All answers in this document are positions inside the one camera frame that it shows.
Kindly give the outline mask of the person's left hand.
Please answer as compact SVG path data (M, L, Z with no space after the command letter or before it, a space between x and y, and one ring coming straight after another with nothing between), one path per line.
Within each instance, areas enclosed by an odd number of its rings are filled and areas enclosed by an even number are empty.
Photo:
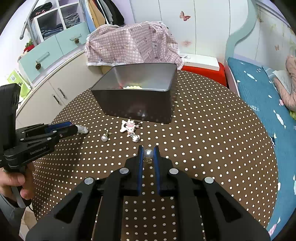
M35 167L33 163L27 165L26 171L22 173L11 173L6 172L4 168L1 168L0 183L1 183L1 194L13 201L16 201L15 196L12 193L12 186L22 186L20 195L23 199L30 200L35 195L34 190L34 178L33 172Z

